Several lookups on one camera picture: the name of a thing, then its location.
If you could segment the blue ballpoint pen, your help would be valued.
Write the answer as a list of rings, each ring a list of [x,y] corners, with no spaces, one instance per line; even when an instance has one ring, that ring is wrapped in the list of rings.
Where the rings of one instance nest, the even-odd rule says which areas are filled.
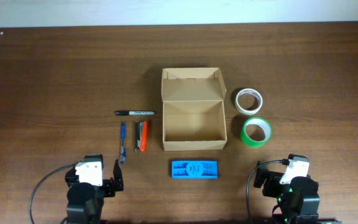
[[[126,141],[126,125],[125,122],[121,123],[121,145],[120,145],[120,163],[123,164],[126,159],[126,148],[125,148],[125,141]]]

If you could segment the orange black stapler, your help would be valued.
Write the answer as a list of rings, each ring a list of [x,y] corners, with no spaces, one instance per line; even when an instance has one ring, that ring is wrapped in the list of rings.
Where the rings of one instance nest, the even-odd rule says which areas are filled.
[[[148,122],[140,121],[135,123],[135,151],[145,152],[148,138]]]

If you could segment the green tape roll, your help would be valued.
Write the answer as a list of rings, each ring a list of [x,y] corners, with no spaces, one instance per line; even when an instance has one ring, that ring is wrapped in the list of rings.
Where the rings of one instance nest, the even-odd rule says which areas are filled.
[[[272,137],[270,123],[261,117],[249,118],[241,131],[242,142],[249,147],[261,147]]]

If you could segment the black sharpie marker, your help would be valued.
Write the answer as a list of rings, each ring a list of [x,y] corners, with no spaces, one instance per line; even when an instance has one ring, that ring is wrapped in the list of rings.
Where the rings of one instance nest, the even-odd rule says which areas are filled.
[[[114,112],[117,116],[150,116],[155,115],[154,111],[133,111],[133,110],[119,110]]]

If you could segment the blue whiteboard duster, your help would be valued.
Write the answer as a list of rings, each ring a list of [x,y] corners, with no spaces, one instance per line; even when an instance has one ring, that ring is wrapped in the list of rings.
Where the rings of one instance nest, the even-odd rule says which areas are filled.
[[[171,177],[173,179],[217,179],[218,163],[216,161],[172,161]]]

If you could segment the white masking tape roll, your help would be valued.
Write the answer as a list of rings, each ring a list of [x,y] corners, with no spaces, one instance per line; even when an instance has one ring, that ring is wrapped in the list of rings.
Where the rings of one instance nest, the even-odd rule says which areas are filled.
[[[239,90],[234,100],[238,112],[247,116],[256,114],[261,109],[263,102],[262,95],[251,88]]]

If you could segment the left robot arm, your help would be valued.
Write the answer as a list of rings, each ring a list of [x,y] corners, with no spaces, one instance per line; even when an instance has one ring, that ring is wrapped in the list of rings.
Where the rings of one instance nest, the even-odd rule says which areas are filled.
[[[113,177],[103,179],[103,158],[86,156],[66,173],[67,223],[103,224],[101,218],[104,199],[113,198],[124,190],[119,161],[114,163]]]

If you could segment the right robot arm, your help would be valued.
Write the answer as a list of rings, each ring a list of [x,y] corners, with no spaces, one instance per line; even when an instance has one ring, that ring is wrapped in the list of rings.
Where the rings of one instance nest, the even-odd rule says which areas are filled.
[[[319,184],[310,176],[294,177],[288,184],[281,183],[283,173],[273,172],[265,166],[274,161],[258,162],[253,173],[255,188],[263,188],[265,197],[272,197],[277,204],[272,209],[272,223],[310,224],[318,223]]]

